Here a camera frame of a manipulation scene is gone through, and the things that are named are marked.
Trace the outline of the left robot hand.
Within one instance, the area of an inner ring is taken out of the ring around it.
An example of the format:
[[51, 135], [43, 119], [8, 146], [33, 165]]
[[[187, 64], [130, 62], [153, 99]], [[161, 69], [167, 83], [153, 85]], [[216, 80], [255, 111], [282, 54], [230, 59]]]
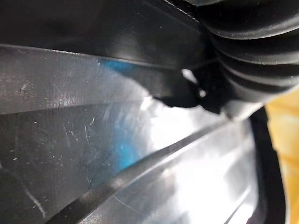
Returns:
[[296, 0], [171, 0], [209, 33], [227, 81], [221, 111], [245, 119], [299, 86]]

